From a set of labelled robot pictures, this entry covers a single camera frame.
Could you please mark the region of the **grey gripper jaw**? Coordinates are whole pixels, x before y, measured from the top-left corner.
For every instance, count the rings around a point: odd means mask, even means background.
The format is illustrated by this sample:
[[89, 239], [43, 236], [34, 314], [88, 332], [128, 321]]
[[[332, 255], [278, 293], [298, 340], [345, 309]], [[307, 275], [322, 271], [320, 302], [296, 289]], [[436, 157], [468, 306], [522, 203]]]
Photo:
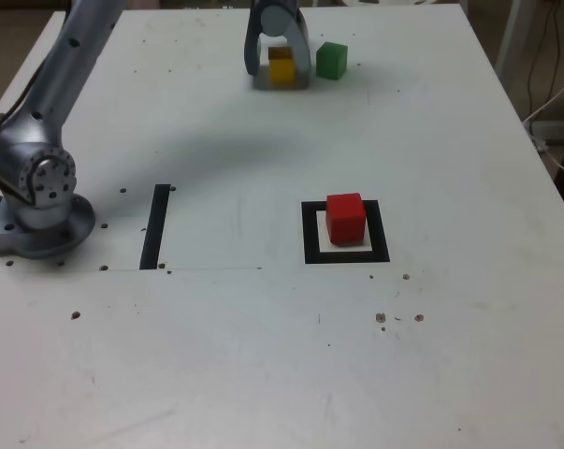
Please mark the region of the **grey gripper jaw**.
[[263, 10], [261, 24], [266, 36], [286, 39], [296, 68], [294, 85], [306, 89], [311, 75], [311, 51], [306, 20], [300, 9], [297, 7], [293, 12], [281, 4], [271, 4]]
[[253, 0], [250, 7], [244, 43], [244, 63], [250, 76], [256, 76], [260, 67], [260, 35], [263, 32], [261, 14], [264, 4], [264, 1]]

